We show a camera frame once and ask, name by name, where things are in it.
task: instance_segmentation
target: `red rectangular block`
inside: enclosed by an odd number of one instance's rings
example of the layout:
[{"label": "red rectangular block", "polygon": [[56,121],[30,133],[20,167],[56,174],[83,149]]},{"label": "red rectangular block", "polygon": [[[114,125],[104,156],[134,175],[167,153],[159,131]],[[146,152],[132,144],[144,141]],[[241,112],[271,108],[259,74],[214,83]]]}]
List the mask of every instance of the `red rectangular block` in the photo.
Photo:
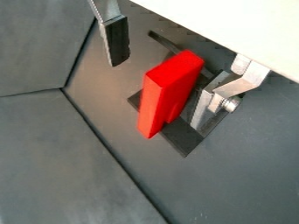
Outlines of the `red rectangular block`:
[{"label": "red rectangular block", "polygon": [[151,138],[180,115],[203,59],[186,50],[144,75],[144,87],[138,117],[138,129]]}]

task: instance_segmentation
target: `gray surface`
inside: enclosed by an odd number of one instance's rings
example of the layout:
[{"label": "gray surface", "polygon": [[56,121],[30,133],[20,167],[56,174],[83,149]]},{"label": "gray surface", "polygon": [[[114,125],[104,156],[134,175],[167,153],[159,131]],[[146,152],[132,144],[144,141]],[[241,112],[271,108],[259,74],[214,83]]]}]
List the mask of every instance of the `gray surface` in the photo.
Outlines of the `gray surface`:
[{"label": "gray surface", "polygon": [[64,86],[92,20],[83,0],[0,1],[0,96]]},{"label": "gray surface", "polygon": [[269,79],[182,158],[162,136],[143,139],[136,111],[127,103],[140,89],[144,71],[168,55],[146,34],[154,29],[190,46],[204,55],[210,70],[229,68],[234,57],[128,2],[120,6],[130,20],[132,56],[108,67],[95,27],[67,92],[140,186],[172,223],[298,223],[298,84]]},{"label": "gray surface", "polygon": [[60,90],[0,98],[0,223],[164,223]]}]

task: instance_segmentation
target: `metal bracket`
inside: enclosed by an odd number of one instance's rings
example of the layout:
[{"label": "metal bracket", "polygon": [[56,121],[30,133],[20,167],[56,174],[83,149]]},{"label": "metal bracket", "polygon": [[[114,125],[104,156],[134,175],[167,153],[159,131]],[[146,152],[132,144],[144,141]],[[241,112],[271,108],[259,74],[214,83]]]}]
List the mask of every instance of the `metal bracket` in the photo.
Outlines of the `metal bracket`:
[{"label": "metal bracket", "polygon": [[[154,31],[150,31],[148,36],[175,54],[182,51],[174,42]],[[202,69],[200,80],[208,80],[208,84],[203,85],[202,82],[195,87],[182,116],[163,127],[164,138],[184,157],[219,125],[226,115],[238,108],[242,101],[239,94],[257,88],[270,72],[269,68],[241,54],[235,58],[231,70],[234,73],[223,71],[215,76],[207,68]],[[128,98],[136,109],[139,97],[140,92]]]},{"label": "metal bracket", "polygon": [[127,17],[120,14],[118,0],[88,0],[88,3],[104,39],[108,63],[115,67],[130,57]]}]

